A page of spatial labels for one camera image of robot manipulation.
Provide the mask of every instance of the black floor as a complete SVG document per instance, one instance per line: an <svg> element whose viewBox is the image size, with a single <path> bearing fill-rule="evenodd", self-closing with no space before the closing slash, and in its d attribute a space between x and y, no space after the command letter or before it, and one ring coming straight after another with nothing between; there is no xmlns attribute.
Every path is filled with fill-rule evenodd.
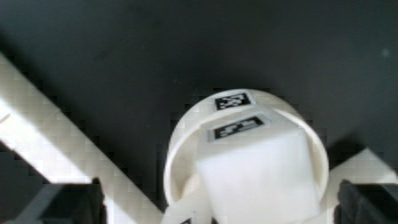
<svg viewBox="0 0 398 224"><path fill-rule="evenodd" d="M398 1L0 0L0 50L159 208L172 126L223 89L292 104L331 166L365 145L398 167Z"/></svg>

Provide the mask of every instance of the white bar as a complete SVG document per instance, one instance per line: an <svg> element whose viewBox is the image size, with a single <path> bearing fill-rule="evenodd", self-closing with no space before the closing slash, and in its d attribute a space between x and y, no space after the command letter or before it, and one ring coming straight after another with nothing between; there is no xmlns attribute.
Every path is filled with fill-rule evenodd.
<svg viewBox="0 0 398 224"><path fill-rule="evenodd" d="M109 224L159 223L156 206L1 55L0 141L51 183L99 178Z"/></svg>
<svg viewBox="0 0 398 224"><path fill-rule="evenodd" d="M321 214L303 224L331 224L333 208L337 202L339 183L346 179L353 184L394 183L398 184L395 173L369 149L344 161L333 168L328 175L326 193L321 199Z"/></svg>

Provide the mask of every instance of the dark background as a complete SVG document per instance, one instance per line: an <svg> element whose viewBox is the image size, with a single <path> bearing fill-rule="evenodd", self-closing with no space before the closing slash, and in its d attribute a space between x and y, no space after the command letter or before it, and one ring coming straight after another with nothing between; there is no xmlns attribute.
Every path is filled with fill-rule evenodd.
<svg viewBox="0 0 398 224"><path fill-rule="evenodd" d="M172 127L223 89L292 104L331 167L365 145L398 168L398 1L0 0L0 50L161 209Z"/></svg>

